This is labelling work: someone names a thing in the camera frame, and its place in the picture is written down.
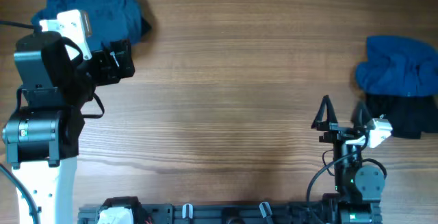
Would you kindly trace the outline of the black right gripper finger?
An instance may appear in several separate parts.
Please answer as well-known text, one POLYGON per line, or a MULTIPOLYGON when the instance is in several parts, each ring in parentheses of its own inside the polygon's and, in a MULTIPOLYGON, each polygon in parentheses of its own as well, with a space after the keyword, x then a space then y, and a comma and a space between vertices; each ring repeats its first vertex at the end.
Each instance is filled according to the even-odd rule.
POLYGON ((370 114, 366 104, 362 101, 359 101, 356 104, 351 116, 353 127, 363 127, 370 120, 372 120, 372 115, 370 114))
POLYGON ((337 117, 328 95, 323 96, 320 108, 312 122, 311 128, 316 130, 336 130, 337 117))

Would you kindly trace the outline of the dark blue shorts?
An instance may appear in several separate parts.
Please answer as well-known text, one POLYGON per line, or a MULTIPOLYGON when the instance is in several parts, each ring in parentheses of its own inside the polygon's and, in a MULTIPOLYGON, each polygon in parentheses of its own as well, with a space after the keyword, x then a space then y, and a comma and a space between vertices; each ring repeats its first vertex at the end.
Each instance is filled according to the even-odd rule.
POLYGON ((47 0, 46 8, 37 12, 31 23, 55 19, 60 12, 83 10, 88 14, 92 35, 87 38, 91 51, 109 46, 110 42, 128 39, 139 43, 142 10, 137 0, 47 0))

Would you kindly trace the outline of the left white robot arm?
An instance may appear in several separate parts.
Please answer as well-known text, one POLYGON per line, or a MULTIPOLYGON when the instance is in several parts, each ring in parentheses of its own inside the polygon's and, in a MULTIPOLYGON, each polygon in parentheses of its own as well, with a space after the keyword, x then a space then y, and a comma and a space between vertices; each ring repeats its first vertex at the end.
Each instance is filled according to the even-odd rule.
POLYGON ((128 40, 111 42, 90 57, 68 55, 76 44, 57 32, 21 38, 14 61, 22 79, 16 108, 2 139, 1 171, 14 184, 21 223, 71 223, 83 105, 97 86, 116 84, 135 69, 128 40))

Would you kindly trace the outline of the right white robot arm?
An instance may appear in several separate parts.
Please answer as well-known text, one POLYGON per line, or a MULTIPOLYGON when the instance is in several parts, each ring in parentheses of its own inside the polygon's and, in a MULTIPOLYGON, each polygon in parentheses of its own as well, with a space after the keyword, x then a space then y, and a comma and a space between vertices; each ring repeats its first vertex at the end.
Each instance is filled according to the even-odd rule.
POLYGON ((311 127, 323 132, 319 141, 333 146, 333 161, 325 164, 311 179, 306 193, 307 211, 315 223, 382 223, 380 202, 386 168, 377 160, 364 158, 362 152, 374 149, 391 136, 386 119, 371 117, 359 102, 353 112, 352 127, 339 125, 329 96, 322 98, 311 127), (316 180, 333 168, 335 194, 325 194, 319 206, 310 201, 316 180))

